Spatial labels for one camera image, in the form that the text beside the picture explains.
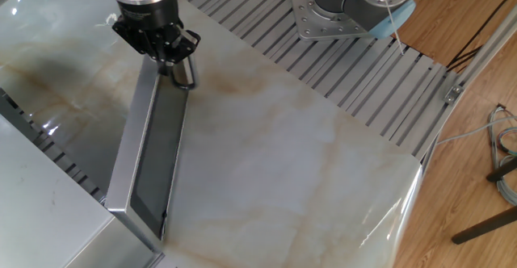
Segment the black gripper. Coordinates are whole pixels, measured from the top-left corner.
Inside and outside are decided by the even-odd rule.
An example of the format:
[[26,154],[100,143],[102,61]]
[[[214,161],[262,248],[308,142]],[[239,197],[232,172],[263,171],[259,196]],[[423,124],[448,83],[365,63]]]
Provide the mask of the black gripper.
[[169,74],[201,41],[200,35],[183,29],[178,0],[145,5],[118,2],[118,7],[120,17],[112,26],[113,31],[140,54],[161,61],[161,74]]

